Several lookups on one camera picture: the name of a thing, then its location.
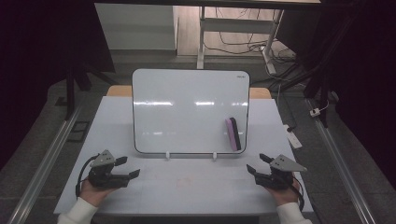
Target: white table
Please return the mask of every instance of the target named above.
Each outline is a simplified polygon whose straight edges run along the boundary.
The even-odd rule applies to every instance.
[[[249,101],[247,149],[241,155],[200,159],[149,158],[134,150],[131,97],[106,96],[99,106],[85,144],[54,213],[67,212],[76,202],[75,185],[83,163],[109,149],[128,161],[113,174],[140,169],[128,188],[106,198],[98,213],[111,216],[259,216],[276,211],[271,195],[255,184],[249,164],[270,173],[259,153],[294,159],[274,100]],[[305,212],[312,206],[305,194]]]

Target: whiteboard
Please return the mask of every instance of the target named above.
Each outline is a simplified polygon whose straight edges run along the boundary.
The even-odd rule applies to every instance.
[[[243,71],[138,69],[132,75],[134,148],[141,153],[242,153],[249,75]],[[226,119],[241,149],[233,151]]]

